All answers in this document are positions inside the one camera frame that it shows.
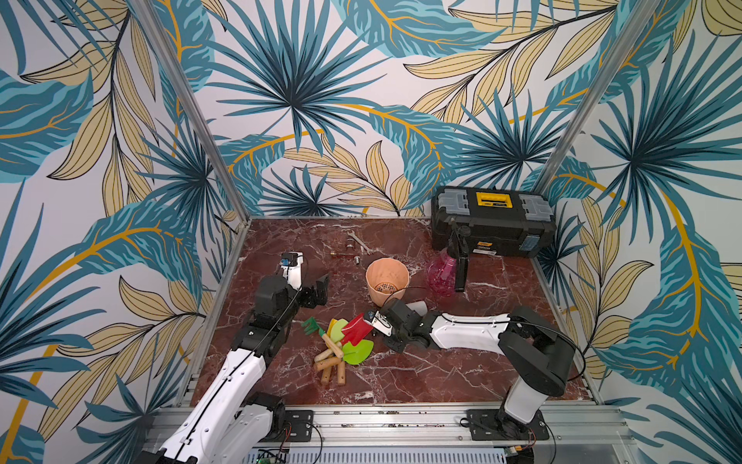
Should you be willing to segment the green toy rake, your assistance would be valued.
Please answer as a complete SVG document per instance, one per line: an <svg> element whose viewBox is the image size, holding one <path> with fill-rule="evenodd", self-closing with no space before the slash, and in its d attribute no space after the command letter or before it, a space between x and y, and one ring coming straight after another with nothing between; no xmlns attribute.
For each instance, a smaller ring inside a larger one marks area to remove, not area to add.
<svg viewBox="0 0 742 464"><path fill-rule="evenodd" d="M343 358L344 352L342 351L342 349L330 338L327 332L320 327L314 317L310 317L309 319L305 320L305 322L301 323L301 328L303 328L303 331L307 336L310 336L311 334L318 334L318 336L322 338L328 349L330 349L330 352L334 353L334 355L336 355L336 357L338 357L339 359Z"/></svg>

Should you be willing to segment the red toy shovel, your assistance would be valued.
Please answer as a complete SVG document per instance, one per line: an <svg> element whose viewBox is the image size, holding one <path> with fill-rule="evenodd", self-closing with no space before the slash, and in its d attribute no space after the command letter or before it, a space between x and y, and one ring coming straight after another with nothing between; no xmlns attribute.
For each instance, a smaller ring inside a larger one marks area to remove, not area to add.
<svg viewBox="0 0 742 464"><path fill-rule="evenodd" d="M366 337L372 332L372 330L373 328L364 321L362 315L357 316L351 322L348 322L348 325L343 329L345 336L343 340L341 340L342 346L347 342L357 345L361 340L367 339ZM336 357L336 355L330 352L330 349L327 347L314 358L314 361L315 363L320 363L330 359L331 357Z"/></svg>

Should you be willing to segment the pink spray bottle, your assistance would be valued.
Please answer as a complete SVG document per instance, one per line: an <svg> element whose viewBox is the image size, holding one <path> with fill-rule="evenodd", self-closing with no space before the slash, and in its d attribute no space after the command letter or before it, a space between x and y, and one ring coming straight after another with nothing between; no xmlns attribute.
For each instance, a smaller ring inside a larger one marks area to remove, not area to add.
<svg viewBox="0 0 742 464"><path fill-rule="evenodd" d="M470 262L468 238L471 228L453 224L448 243L427 271L429 288L437 295L448 297L466 289Z"/></svg>

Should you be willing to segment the small white spray bottle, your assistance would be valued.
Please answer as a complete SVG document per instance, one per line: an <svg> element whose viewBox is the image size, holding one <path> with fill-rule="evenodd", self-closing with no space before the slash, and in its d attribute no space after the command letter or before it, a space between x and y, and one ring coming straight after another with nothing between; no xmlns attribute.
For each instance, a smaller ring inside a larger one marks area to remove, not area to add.
<svg viewBox="0 0 742 464"><path fill-rule="evenodd" d="M407 307L409 307L411 311L415 312L420 317L425 317L426 313L428 312L427 303L425 301L407 303Z"/></svg>

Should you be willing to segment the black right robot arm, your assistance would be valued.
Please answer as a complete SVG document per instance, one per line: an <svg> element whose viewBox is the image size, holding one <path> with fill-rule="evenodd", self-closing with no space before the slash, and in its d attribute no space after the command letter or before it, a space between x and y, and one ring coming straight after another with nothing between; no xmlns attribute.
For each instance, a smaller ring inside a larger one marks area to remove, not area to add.
<svg viewBox="0 0 742 464"><path fill-rule="evenodd" d="M391 350L408 345L496 353L508 359L518 377L504 402L494 409L465 413L465 426L475 441L540 441L550 437L542 404L564 395L577 346L530 307L496 316L458 316L429 311L420 314L398 299L366 317Z"/></svg>

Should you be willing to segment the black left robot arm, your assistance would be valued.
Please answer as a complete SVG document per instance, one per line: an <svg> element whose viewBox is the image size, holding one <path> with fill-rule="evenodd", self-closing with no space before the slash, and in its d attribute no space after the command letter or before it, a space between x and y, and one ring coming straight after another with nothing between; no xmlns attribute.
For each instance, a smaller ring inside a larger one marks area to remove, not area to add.
<svg viewBox="0 0 742 464"><path fill-rule="evenodd" d="M276 437L285 405L278 396L251 394L288 340L299 309L326 305L330 276L291 286L280 275L263 278L253 312L238 332L220 374L187 419L155 452L136 463L240 463L260 441Z"/></svg>

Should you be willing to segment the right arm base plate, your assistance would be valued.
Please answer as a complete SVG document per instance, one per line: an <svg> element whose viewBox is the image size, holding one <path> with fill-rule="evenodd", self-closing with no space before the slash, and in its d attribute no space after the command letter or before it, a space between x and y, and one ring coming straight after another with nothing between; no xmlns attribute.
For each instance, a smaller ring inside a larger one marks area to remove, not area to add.
<svg viewBox="0 0 742 464"><path fill-rule="evenodd" d="M543 414L536 411L533 419L520 423L500 409L469 409L460 425L469 429L473 441L539 442L551 438Z"/></svg>

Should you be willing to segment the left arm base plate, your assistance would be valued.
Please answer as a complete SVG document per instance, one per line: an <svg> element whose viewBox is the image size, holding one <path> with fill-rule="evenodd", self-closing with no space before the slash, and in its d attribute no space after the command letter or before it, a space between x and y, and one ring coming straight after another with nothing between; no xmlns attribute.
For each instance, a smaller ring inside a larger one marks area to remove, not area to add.
<svg viewBox="0 0 742 464"><path fill-rule="evenodd" d="M259 441L263 443L308 443L312 439L314 425L313 410L286 410L272 413L269 434Z"/></svg>

